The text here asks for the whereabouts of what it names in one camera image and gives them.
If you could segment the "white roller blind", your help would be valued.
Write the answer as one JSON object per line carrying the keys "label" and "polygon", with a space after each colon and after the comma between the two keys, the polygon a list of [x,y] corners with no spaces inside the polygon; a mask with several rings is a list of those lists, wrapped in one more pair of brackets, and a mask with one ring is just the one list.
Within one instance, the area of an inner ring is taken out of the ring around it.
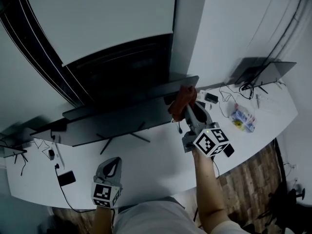
{"label": "white roller blind", "polygon": [[175,0],[29,0],[63,64],[130,42],[172,33]]}
{"label": "white roller blind", "polygon": [[71,109],[30,65],[0,23],[0,132],[36,117],[55,121]]}

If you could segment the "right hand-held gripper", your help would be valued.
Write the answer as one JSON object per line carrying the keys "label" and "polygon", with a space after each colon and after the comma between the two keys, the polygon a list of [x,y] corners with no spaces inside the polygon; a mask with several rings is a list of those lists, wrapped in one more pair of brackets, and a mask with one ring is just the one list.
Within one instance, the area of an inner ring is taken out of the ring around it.
{"label": "right hand-held gripper", "polygon": [[212,121],[205,103],[196,101],[193,107],[187,105],[185,120],[191,129],[182,138],[186,153],[197,148],[204,156],[214,157],[230,144],[218,123]]}

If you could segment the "dark window glass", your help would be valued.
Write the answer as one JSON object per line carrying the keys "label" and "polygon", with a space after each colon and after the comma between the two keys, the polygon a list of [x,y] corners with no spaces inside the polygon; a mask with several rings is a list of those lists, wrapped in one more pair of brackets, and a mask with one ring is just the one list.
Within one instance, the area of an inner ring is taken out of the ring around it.
{"label": "dark window glass", "polygon": [[119,44],[66,66],[92,102],[131,95],[169,80],[173,34]]}

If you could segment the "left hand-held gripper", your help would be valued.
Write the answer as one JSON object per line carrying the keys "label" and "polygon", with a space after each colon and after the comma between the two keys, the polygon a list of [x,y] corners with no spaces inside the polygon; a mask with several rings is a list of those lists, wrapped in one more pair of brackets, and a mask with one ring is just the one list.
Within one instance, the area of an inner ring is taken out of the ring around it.
{"label": "left hand-held gripper", "polygon": [[91,189],[95,205],[110,209],[115,206],[122,190],[121,167],[120,157],[110,158],[98,166]]}

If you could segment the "person's right forearm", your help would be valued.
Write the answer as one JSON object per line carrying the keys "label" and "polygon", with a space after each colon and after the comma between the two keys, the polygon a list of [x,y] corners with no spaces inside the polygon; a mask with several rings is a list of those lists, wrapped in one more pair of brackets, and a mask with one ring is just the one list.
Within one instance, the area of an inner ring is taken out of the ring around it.
{"label": "person's right forearm", "polygon": [[196,199],[199,219],[208,234],[219,224],[229,221],[222,191],[215,177],[211,158],[192,150],[195,163]]}

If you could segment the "dark grey flat panel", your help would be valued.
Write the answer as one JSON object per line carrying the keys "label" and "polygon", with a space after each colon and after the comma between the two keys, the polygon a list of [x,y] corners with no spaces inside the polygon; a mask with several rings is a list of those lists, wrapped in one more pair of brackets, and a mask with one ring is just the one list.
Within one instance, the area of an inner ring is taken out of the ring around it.
{"label": "dark grey flat panel", "polygon": [[261,66],[265,62],[265,60],[266,57],[243,58],[240,63],[232,70],[232,73],[228,78],[227,84],[235,84],[248,68]]}
{"label": "dark grey flat panel", "polygon": [[31,134],[49,122],[43,116],[35,117],[24,123],[16,122],[0,131],[0,144],[4,146],[18,146],[32,141]]}

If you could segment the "large black curved monitor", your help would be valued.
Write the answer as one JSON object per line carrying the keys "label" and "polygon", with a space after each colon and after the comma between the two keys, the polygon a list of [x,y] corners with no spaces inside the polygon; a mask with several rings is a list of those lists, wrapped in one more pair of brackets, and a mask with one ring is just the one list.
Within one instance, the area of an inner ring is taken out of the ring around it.
{"label": "large black curved monitor", "polygon": [[195,87],[198,76],[186,77],[148,92],[143,100],[118,100],[117,107],[104,110],[79,108],[70,111],[76,118],[62,118],[40,127],[31,137],[77,147],[133,134],[171,122],[168,109],[181,86]]}

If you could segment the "red-brown cloth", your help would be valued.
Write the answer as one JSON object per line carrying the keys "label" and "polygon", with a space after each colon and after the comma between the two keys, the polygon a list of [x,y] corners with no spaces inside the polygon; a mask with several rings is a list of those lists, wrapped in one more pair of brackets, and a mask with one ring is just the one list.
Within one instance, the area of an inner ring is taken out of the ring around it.
{"label": "red-brown cloth", "polygon": [[182,121],[184,116],[184,111],[189,105],[191,108],[194,107],[197,98],[197,91],[195,87],[181,86],[176,99],[170,105],[168,112],[172,115],[175,122]]}

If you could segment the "dark wall conduit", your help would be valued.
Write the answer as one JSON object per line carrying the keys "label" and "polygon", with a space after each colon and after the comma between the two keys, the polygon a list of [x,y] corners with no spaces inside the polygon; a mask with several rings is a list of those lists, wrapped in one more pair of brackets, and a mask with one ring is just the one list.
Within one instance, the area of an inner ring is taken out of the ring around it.
{"label": "dark wall conduit", "polygon": [[276,12],[273,13],[273,18],[277,20],[277,26],[270,34],[268,41],[270,52],[265,56],[263,65],[281,59],[282,52],[295,32],[299,30],[308,0],[279,0],[278,2],[284,7],[281,16],[278,16]]}

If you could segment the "clear plastic bag of items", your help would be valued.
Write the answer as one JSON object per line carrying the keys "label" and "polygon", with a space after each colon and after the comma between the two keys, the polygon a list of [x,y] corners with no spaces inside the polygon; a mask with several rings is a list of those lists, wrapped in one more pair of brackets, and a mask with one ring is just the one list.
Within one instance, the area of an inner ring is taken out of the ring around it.
{"label": "clear plastic bag of items", "polygon": [[230,121],[241,131],[253,133],[256,118],[245,107],[235,104],[229,117]]}

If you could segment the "black office chair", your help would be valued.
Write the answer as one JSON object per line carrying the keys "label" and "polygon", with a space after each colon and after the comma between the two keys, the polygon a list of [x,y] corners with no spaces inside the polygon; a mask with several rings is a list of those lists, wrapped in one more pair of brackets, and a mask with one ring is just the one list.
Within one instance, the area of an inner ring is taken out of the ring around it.
{"label": "black office chair", "polygon": [[276,220],[275,225],[283,230],[288,228],[294,234],[312,234],[312,206],[303,206],[296,202],[298,197],[304,196],[305,190],[300,194],[297,194],[295,189],[287,194],[276,190],[275,194],[269,194],[268,210],[257,218],[270,216],[265,226]]}

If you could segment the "person's left forearm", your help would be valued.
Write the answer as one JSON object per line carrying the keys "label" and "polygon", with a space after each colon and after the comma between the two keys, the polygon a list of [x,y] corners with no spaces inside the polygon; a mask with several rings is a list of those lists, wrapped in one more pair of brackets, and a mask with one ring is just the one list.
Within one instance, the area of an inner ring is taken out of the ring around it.
{"label": "person's left forearm", "polygon": [[115,210],[97,206],[90,234],[112,234]]}

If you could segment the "white power strip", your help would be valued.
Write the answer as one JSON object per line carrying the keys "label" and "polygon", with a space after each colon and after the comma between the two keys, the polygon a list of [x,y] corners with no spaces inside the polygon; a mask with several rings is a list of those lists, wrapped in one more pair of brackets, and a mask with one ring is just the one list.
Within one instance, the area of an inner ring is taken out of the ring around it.
{"label": "white power strip", "polygon": [[53,142],[52,142],[52,145],[54,146],[54,149],[56,150],[56,153],[57,153],[57,157],[59,158],[59,160],[61,161],[61,165],[63,167],[63,169],[65,169],[65,163],[64,163],[64,160],[61,156],[61,153],[59,151],[59,148],[58,148],[58,143],[57,143],[57,137],[55,135],[52,136],[52,139],[53,139]]}

